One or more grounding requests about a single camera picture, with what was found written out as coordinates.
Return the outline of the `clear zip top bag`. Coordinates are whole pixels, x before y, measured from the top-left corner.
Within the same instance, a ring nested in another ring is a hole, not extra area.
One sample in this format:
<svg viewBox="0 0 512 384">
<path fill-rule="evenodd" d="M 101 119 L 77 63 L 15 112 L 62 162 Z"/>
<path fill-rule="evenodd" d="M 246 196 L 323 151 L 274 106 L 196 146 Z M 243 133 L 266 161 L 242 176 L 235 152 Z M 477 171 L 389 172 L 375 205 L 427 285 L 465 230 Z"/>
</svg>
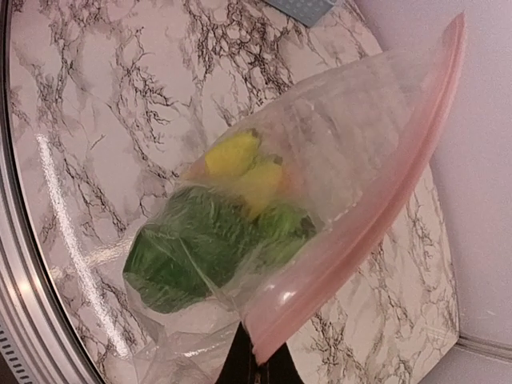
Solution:
<svg viewBox="0 0 512 384">
<path fill-rule="evenodd" d="M 459 14 L 432 46 L 388 50 L 300 81 L 208 149 L 255 129 L 260 151 L 282 157 L 271 202 L 306 211 L 317 233 L 284 266 L 258 273 L 244 262 L 225 287 L 169 314 L 145 306 L 123 278 L 150 336 L 134 358 L 138 382 L 252 383 L 289 355 L 288 340 L 351 278 L 414 192 L 450 112 L 465 44 Z M 210 178 L 206 152 L 173 193 L 205 186 L 240 198 Z"/>
</svg>

